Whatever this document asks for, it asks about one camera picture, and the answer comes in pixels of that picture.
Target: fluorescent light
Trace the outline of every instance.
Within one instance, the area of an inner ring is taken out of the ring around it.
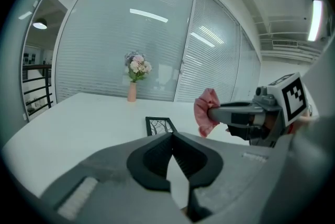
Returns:
[[[153,19],[157,19],[157,20],[162,21],[164,23],[166,23],[168,21],[168,19],[166,19],[164,17],[160,17],[160,16],[154,15],[152,13],[144,12],[144,11],[141,11],[141,10],[130,9],[130,12],[132,14],[137,14],[137,15],[141,15],[141,16],[145,16],[145,17],[151,17]]]
[[[27,16],[30,16],[32,14],[32,12],[31,11],[28,11],[28,12],[26,12],[25,14],[23,14],[22,16],[19,16],[19,19],[25,19]]]
[[[212,32],[210,29],[207,29],[205,26],[201,26],[199,28],[200,30],[202,30],[205,34],[211,36],[215,41],[217,41],[218,43],[225,43],[224,41],[222,41],[219,36],[217,36],[214,32]]]
[[[312,24],[310,25],[310,31],[308,41],[315,41],[316,35],[318,34],[322,14],[322,1],[313,0],[313,18]]]
[[[192,35],[193,37],[197,38],[198,40],[200,40],[201,42],[204,42],[204,43],[207,44],[208,46],[210,46],[210,47],[215,47],[214,44],[212,44],[211,42],[207,41],[206,39],[200,37],[198,34],[196,34],[196,33],[193,32],[193,33],[191,33],[191,35]]]

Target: air vent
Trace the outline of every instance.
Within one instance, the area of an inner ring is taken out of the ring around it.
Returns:
[[[298,41],[292,40],[272,40],[273,48],[297,48]]]

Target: white table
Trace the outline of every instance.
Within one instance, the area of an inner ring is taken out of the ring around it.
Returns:
[[[199,135],[192,103],[76,94],[48,109],[19,130],[4,146],[9,168],[37,197],[59,176],[94,152],[147,136],[145,117],[169,117],[178,131]],[[217,126],[211,139],[248,144]],[[188,181],[174,159],[168,180],[172,196],[187,205]]]

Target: ceiling light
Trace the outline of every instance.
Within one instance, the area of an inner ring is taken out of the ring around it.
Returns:
[[[31,11],[28,11],[28,12],[26,12],[25,14],[23,14],[22,16],[19,16],[19,19],[25,19],[27,16],[30,16],[32,14],[32,12]]]
[[[215,41],[217,41],[220,44],[225,43],[224,41],[222,41],[219,36],[217,36],[214,32],[212,32],[210,29],[207,29],[205,26],[201,26],[199,28],[200,30],[202,30],[205,34],[209,35],[211,38],[213,38]]]
[[[152,13],[144,12],[144,11],[141,11],[141,10],[130,9],[130,12],[132,14],[137,14],[137,15],[141,15],[141,16],[145,16],[145,17],[150,17],[150,18],[153,18],[153,19],[157,19],[157,20],[162,21],[164,23],[166,23],[168,21],[168,19],[166,19],[164,17],[160,17],[160,16],[154,15]]]
[[[48,27],[47,21],[44,18],[37,19],[32,25],[38,29],[46,29]]]
[[[191,33],[191,35],[192,35],[193,37],[197,38],[198,40],[200,40],[201,42],[204,42],[204,43],[207,44],[208,46],[210,46],[210,47],[215,47],[214,44],[212,44],[211,42],[207,41],[206,39],[200,37],[198,34],[196,34],[196,33],[193,32],[193,33]]]
[[[310,31],[308,41],[315,41],[318,34],[322,15],[322,1],[313,0],[313,17],[312,24],[310,25]]]

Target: pink cloth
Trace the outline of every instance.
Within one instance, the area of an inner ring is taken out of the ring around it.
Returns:
[[[208,118],[207,111],[213,107],[220,107],[220,102],[215,90],[206,88],[199,98],[194,102],[194,116],[197,124],[199,125],[199,133],[202,137],[206,138],[209,133],[216,127],[219,122],[213,121]]]

